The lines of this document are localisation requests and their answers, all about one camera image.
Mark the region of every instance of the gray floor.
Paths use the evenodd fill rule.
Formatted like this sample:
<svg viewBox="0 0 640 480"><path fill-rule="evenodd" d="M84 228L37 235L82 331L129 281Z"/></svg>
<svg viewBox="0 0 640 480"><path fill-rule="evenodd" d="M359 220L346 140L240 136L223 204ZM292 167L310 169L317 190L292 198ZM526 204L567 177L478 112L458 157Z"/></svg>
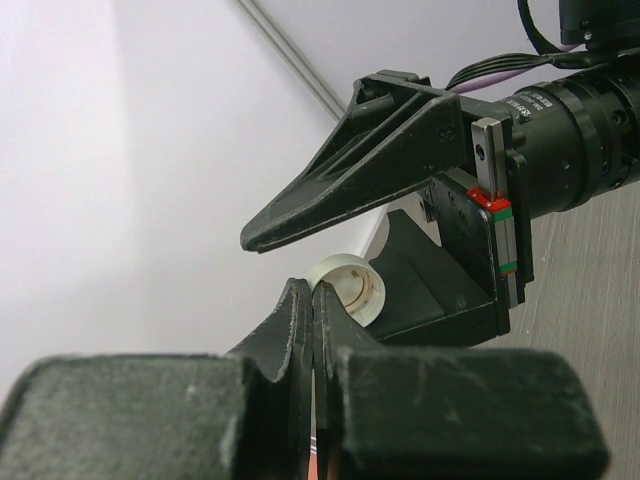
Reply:
<svg viewBox="0 0 640 480"><path fill-rule="evenodd" d="M410 198L395 207L414 218ZM434 224L421 226L430 235ZM607 479L640 478L640 186L532 225L536 280L489 347L552 350L576 369L613 452ZM384 225L368 257L379 251Z"/></svg>

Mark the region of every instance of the wooden floor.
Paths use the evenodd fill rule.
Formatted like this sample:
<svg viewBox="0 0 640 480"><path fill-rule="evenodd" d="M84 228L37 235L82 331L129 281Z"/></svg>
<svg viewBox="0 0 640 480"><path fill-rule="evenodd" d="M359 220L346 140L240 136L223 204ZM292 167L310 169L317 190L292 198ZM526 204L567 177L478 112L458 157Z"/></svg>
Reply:
<svg viewBox="0 0 640 480"><path fill-rule="evenodd" d="M414 219L410 198L398 202ZM433 235L435 224L421 226ZM535 282L489 347L561 354L582 379L613 453L608 480L640 479L640 186L535 220ZM368 257L384 244L384 228Z"/></svg>

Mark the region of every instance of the green strip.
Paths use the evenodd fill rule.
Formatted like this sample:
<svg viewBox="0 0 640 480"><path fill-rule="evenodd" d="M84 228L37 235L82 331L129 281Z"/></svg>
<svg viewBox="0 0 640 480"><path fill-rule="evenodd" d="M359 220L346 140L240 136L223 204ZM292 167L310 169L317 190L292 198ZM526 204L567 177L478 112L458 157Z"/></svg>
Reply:
<svg viewBox="0 0 640 480"><path fill-rule="evenodd" d="M502 265L500 267L500 273L502 274L515 272L516 270L518 270L517 260L515 262L507 263L506 265Z"/></svg>
<svg viewBox="0 0 640 480"><path fill-rule="evenodd" d="M501 222L502 220L506 220L510 217L513 217L513 210L511 210L511 207L505 208L504 210L500 210L499 212L493 214L493 220L496 223Z"/></svg>

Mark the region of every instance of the white cylindrical object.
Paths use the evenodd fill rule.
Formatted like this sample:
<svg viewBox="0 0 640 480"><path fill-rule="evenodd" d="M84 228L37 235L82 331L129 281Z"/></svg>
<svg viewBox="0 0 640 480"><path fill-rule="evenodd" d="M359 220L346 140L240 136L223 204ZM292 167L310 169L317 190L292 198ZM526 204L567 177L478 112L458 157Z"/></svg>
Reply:
<svg viewBox="0 0 640 480"><path fill-rule="evenodd" d="M311 269L308 281L312 290L320 281L332 284L347 313L363 327L373 322L384 306L382 277L357 255L342 253L324 259Z"/></svg>

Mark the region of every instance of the gray trim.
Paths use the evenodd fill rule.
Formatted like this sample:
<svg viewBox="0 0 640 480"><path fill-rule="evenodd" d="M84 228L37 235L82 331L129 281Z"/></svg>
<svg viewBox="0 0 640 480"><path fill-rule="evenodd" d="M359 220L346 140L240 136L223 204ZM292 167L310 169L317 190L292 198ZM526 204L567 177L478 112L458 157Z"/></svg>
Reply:
<svg viewBox="0 0 640 480"><path fill-rule="evenodd" d="M311 62L303 55L296 44L265 11L257 0L236 0L236 3L249 15L262 34L273 45L287 64L293 69L311 93L322 103L324 108L336 119L340 120L346 106Z"/></svg>

